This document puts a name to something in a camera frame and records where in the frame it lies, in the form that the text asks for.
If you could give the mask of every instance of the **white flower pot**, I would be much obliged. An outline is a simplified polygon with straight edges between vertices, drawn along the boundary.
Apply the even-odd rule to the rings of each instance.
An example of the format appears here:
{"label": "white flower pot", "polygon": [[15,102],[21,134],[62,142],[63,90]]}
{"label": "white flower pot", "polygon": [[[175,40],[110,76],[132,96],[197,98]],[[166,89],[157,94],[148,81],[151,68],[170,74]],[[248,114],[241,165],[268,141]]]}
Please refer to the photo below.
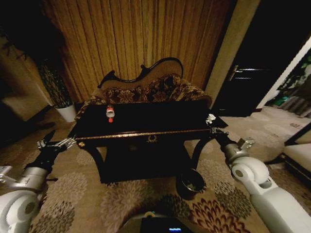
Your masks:
{"label": "white flower pot", "polygon": [[67,121],[67,122],[73,122],[74,118],[76,117],[77,113],[76,110],[74,109],[74,105],[71,105],[66,108],[57,108],[57,111],[62,115],[62,117]]}

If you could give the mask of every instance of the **table top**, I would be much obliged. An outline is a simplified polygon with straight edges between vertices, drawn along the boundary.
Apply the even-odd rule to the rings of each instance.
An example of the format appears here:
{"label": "table top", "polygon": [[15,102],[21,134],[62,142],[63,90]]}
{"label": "table top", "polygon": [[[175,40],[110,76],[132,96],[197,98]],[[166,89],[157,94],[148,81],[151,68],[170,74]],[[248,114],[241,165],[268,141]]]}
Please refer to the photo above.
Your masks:
{"label": "table top", "polygon": [[106,105],[90,105],[77,121],[73,131],[76,139],[105,138],[109,135],[135,133],[178,133],[203,131],[210,127],[224,128],[219,117],[211,125],[211,113],[205,100],[114,104],[113,123],[106,117]]}

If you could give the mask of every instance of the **doorway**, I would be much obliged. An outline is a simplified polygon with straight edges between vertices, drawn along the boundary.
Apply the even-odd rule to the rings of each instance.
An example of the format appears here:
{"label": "doorway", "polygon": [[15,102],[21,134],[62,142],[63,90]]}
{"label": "doorway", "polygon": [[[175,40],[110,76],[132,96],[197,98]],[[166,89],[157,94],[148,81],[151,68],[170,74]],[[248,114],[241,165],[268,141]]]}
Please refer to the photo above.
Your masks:
{"label": "doorway", "polygon": [[310,33],[311,1],[262,0],[213,106],[246,117],[294,58]]}

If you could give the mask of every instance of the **red and white bottle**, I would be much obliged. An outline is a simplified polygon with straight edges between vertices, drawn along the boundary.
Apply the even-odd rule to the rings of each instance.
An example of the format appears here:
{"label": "red and white bottle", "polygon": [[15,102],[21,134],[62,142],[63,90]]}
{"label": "red and white bottle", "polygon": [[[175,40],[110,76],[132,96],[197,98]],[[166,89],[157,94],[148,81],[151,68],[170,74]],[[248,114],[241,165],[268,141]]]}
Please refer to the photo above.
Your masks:
{"label": "red and white bottle", "polygon": [[113,118],[115,117],[115,110],[111,104],[107,105],[106,116],[108,117],[109,123],[112,123]]}

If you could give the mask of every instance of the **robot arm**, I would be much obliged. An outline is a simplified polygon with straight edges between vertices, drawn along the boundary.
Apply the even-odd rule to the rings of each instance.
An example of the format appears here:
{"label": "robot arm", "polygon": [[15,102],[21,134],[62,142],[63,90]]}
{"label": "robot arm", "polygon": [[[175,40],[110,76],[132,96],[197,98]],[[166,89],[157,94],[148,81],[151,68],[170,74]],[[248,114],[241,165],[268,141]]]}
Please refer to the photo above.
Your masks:
{"label": "robot arm", "polygon": [[71,147],[75,140],[49,142],[54,132],[38,142],[41,153],[28,164],[17,180],[7,176],[11,166],[0,167],[0,182],[17,191],[0,196],[0,233],[26,233],[31,220],[39,212],[39,202],[47,190],[46,178],[60,152]]}
{"label": "robot arm", "polygon": [[226,134],[220,134],[216,140],[225,153],[232,175],[250,193],[254,208],[271,232],[311,232],[308,213],[289,192],[278,187],[262,161],[248,157],[247,151],[254,144],[253,140],[241,139],[236,143]]}

